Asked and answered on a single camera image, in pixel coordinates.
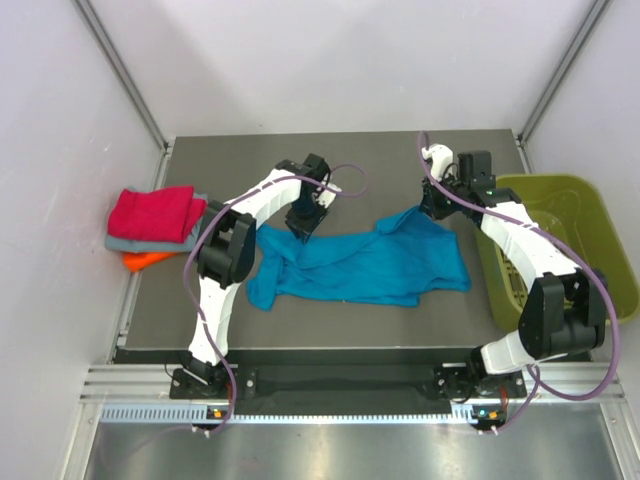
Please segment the teal fabric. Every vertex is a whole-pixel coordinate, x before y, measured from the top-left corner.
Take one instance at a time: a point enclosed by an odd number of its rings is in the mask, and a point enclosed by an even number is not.
[[[277,295],[415,307],[424,292],[471,288],[455,233],[418,207],[379,220],[372,232],[312,237],[303,245],[264,225],[257,241],[264,257],[247,293],[262,310]]]
[[[193,198],[207,200],[206,194],[196,193]],[[145,252],[190,252],[196,246],[198,235],[200,234],[200,226],[202,218],[195,224],[191,233],[184,243],[173,242],[142,242],[138,240],[128,240],[126,238],[118,238],[107,235],[104,239],[104,247],[107,250],[116,252],[145,253]]]

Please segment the green basket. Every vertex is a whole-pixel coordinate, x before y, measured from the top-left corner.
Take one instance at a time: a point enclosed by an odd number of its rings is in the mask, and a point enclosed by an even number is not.
[[[540,228],[569,245],[607,278],[620,323],[638,313],[638,284],[598,191],[573,175],[506,175],[499,187],[510,187],[522,199]],[[505,332],[518,328],[527,289],[513,264],[480,230],[476,241],[496,324]]]

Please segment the white wall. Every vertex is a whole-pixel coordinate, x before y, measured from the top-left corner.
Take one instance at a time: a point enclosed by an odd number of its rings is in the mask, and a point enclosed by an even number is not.
[[[591,0],[93,0],[168,136],[523,126]]]
[[[160,158],[69,0],[0,5],[0,478],[52,478],[127,275],[109,205]]]
[[[538,172],[569,172],[598,187],[640,275],[640,2],[616,0],[543,118],[529,150]],[[640,321],[622,329],[618,370],[640,423]]]

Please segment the red cloth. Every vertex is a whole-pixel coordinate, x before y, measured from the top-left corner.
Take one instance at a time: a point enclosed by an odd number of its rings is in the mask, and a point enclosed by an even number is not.
[[[151,193],[123,190],[109,215],[109,235],[147,242],[184,243],[207,204],[193,198],[193,187]]]

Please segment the shiny metal floor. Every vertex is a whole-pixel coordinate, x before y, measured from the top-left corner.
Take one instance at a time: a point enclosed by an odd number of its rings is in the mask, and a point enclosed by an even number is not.
[[[432,141],[454,152],[489,150],[494,172],[523,171],[509,130],[433,132]],[[369,174],[369,190],[357,199],[338,199],[317,235],[368,231],[374,222],[420,202],[423,172],[415,132],[180,137],[168,166],[166,185],[193,184],[209,198],[225,201],[264,178],[282,159],[303,161],[313,152],[331,166],[353,162]],[[335,182],[357,190],[362,179],[340,172]],[[284,213],[270,223],[284,227]],[[461,216],[444,222],[458,234],[472,280],[468,293],[434,291],[417,308],[318,302],[280,296],[273,310],[251,306],[244,287],[233,308],[231,348],[475,346],[499,338],[478,258],[473,225]],[[195,311],[182,287],[185,257],[145,270],[132,314],[128,349],[184,349],[195,329]],[[194,289],[198,285],[192,278]]]
[[[466,425],[231,426],[219,436],[101,425],[87,480],[622,478],[599,405],[532,406],[511,430],[479,437]]]

